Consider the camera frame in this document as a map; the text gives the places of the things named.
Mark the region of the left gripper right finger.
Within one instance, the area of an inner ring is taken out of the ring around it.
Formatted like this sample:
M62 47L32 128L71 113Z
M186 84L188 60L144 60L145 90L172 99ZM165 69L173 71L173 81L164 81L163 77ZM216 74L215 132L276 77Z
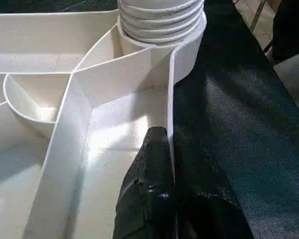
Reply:
M174 135L178 228L182 239L252 239L230 182L203 142Z

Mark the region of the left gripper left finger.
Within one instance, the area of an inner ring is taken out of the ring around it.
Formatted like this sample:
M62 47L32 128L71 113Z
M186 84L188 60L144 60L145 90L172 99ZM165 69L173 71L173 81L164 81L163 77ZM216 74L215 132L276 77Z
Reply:
M115 239L172 239L175 193L170 145L164 127L147 130L124 176L116 205Z

